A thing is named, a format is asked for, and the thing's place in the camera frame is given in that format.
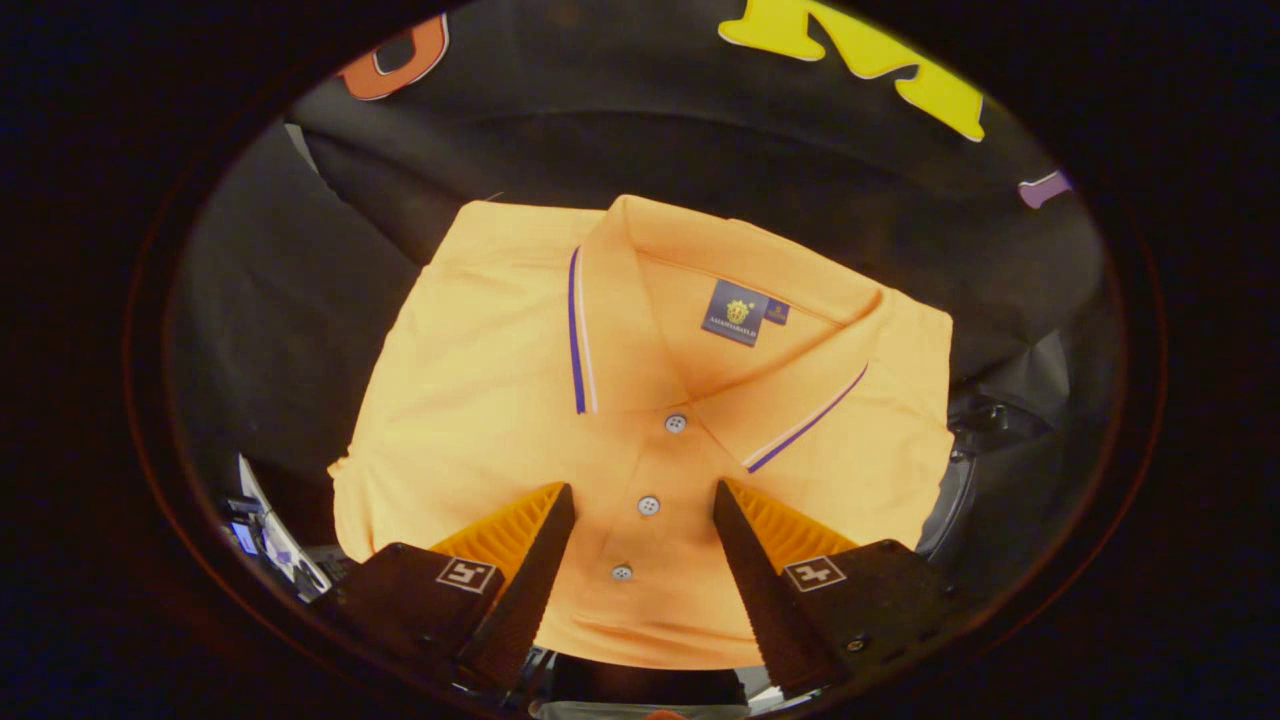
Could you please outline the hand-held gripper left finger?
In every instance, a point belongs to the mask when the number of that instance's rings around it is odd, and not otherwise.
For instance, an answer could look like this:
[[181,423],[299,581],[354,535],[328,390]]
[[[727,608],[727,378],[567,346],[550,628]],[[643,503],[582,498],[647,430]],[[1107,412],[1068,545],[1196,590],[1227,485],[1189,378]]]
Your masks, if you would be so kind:
[[576,521],[550,483],[430,548],[390,543],[320,598],[320,615],[412,676],[517,684]]

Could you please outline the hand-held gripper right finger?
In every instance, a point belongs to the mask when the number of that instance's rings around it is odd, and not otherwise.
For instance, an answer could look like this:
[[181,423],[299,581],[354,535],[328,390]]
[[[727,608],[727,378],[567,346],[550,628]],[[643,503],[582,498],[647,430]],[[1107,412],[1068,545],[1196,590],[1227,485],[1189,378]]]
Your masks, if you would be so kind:
[[786,693],[886,682],[963,624],[963,592],[895,539],[858,544],[732,479],[713,521],[751,633]]

